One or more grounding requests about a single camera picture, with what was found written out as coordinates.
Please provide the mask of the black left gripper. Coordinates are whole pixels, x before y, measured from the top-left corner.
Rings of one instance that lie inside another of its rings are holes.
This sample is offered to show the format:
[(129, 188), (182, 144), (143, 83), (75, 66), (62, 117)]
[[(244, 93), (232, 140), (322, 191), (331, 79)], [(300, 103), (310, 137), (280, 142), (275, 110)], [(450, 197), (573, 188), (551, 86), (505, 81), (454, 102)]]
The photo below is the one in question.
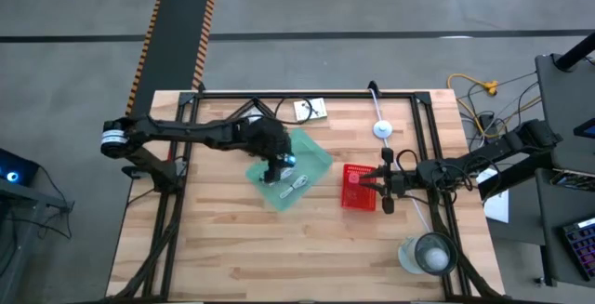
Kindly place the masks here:
[(268, 158), (268, 168), (263, 173), (265, 183), (280, 180), (282, 158), (292, 154), (291, 138), (286, 128), (278, 121), (260, 118), (244, 130), (245, 151), (261, 158)]

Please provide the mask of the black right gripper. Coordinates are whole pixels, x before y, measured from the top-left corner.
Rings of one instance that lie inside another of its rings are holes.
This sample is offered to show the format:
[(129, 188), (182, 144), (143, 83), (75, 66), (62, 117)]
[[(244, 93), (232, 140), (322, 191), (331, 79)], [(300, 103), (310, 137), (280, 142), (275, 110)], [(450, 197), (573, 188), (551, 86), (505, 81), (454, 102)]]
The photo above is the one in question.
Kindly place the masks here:
[(412, 188), (412, 180), (402, 171), (393, 171), (391, 165), (395, 157), (391, 148), (381, 149), (381, 158), (384, 161), (383, 166), (363, 174), (360, 178), (382, 178), (384, 184), (379, 183), (361, 183), (362, 187), (374, 190), (382, 196), (382, 209), (385, 214), (394, 212), (393, 194), (402, 198), (405, 192)]

